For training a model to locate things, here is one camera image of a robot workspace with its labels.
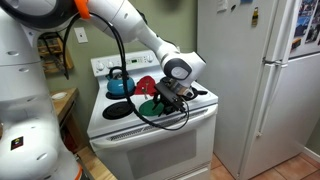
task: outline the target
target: white refrigerator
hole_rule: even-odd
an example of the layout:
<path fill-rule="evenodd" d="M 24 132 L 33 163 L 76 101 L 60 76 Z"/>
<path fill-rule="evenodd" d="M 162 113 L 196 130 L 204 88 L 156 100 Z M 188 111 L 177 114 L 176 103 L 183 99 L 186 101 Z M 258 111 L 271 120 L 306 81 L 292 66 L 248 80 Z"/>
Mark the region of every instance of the white refrigerator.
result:
<path fill-rule="evenodd" d="M 220 101 L 214 153 L 236 179 L 302 152 L 319 120 L 318 1 L 198 1 L 199 82 Z"/>

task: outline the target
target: cabinet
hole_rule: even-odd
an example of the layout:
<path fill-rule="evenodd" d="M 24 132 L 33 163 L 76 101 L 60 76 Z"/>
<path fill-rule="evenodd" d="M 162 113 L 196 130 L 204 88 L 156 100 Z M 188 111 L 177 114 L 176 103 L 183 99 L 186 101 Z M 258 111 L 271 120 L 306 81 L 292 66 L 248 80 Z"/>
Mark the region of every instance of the cabinet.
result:
<path fill-rule="evenodd" d="M 57 33 L 45 33 L 38 39 L 38 53 L 43 61 L 45 73 L 64 72 L 63 42 Z M 66 48 L 66 67 L 73 68 L 73 63 Z"/>

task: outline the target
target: black cable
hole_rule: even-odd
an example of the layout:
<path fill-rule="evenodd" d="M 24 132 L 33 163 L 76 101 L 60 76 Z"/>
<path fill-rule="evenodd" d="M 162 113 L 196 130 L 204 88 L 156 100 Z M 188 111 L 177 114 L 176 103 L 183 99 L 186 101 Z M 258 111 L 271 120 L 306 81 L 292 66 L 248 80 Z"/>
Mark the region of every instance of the black cable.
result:
<path fill-rule="evenodd" d="M 66 59 L 66 47 L 67 47 L 67 40 L 68 40 L 68 37 L 69 37 L 69 33 L 70 33 L 70 30 L 71 30 L 71 27 L 72 25 L 76 22 L 76 20 L 78 20 L 80 18 L 80 14 L 76 14 L 70 21 L 68 27 L 67 27 L 67 30 L 66 30 L 66 33 L 64 34 L 64 39 L 63 39 L 63 50 L 62 50 L 62 53 L 63 53 L 63 65 L 64 65 L 64 76 L 69 80 L 69 72 L 68 72 L 68 68 L 67 68 L 67 59 Z"/>
<path fill-rule="evenodd" d="M 119 32 L 117 31 L 117 29 L 113 25 L 111 25 L 107 20 L 105 20 L 103 17 L 101 17 L 101 16 L 99 16 L 99 15 L 97 15 L 95 13 L 91 13 L 91 12 L 90 12 L 90 15 L 93 15 L 93 16 L 99 18 L 100 20 L 102 20 L 104 23 L 106 23 L 107 26 L 112 31 L 112 33 L 114 35 L 114 38 L 116 39 L 116 42 L 117 42 L 117 45 L 118 45 L 118 48 L 119 48 L 120 58 L 121 58 L 121 73 L 122 73 L 124 94 L 125 94 L 127 102 L 132 107 L 133 112 L 136 114 L 136 116 L 138 116 L 143 122 L 149 124 L 150 126 L 156 127 L 156 128 L 160 128 L 160 129 L 164 129 L 164 130 L 168 130 L 168 131 L 176 131 L 176 130 L 179 130 L 179 129 L 183 128 L 187 124 L 187 122 L 189 120 L 189 106 L 188 106 L 188 111 L 187 111 L 187 113 L 185 115 L 185 117 L 187 116 L 187 120 L 185 121 L 185 123 L 183 125 L 181 125 L 178 128 L 174 128 L 174 129 L 166 128 L 166 127 L 161 126 L 161 125 L 159 125 L 157 123 L 149 121 L 148 119 L 144 118 L 139 113 L 139 111 L 136 109 L 134 103 L 131 101 L 131 98 L 130 98 L 130 95 L 129 95 L 129 92 L 128 92 L 128 84 L 127 84 L 127 80 L 126 80 L 128 72 L 127 72 L 127 69 L 126 69 L 125 49 L 124 49 L 124 46 L 123 46 L 122 38 L 121 38 Z"/>

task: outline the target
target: wooden floor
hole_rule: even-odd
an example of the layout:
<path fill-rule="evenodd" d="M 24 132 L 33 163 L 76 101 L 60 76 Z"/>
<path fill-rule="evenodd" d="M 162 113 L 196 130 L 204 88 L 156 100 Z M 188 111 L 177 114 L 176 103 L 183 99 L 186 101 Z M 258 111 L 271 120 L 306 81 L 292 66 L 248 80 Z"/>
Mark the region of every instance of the wooden floor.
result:
<path fill-rule="evenodd" d="M 320 180 L 320 163 L 305 154 L 283 162 L 251 180 Z M 213 155 L 211 180 L 234 180 L 220 160 Z"/>

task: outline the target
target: teal kettle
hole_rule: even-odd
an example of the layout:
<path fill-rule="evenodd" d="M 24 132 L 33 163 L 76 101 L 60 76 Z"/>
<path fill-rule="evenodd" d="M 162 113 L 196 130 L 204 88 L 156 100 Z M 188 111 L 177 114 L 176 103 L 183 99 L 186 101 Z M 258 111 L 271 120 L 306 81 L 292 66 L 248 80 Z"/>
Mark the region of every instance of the teal kettle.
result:
<path fill-rule="evenodd" d="M 122 74 L 113 74 L 113 71 L 119 69 L 121 70 L 121 67 L 115 66 L 110 69 L 109 74 L 106 76 L 106 78 L 109 80 L 107 88 L 108 92 L 115 96 L 122 96 L 124 95 L 124 86 L 122 81 Z M 128 92 L 130 93 L 134 89 L 134 81 L 131 77 L 127 76 L 127 85 L 128 85 Z"/>

